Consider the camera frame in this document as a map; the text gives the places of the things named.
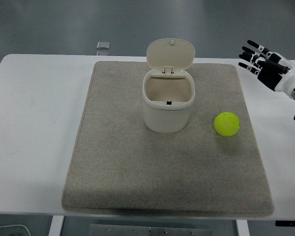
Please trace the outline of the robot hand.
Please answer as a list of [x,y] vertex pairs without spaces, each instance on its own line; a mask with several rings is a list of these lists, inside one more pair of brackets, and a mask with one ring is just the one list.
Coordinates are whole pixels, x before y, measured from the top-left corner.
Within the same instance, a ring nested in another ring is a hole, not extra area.
[[252,40],[247,43],[253,49],[243,46],[239,66],[254,74],[272,91],[283,92],[295,100],[295,65],[282,55]]

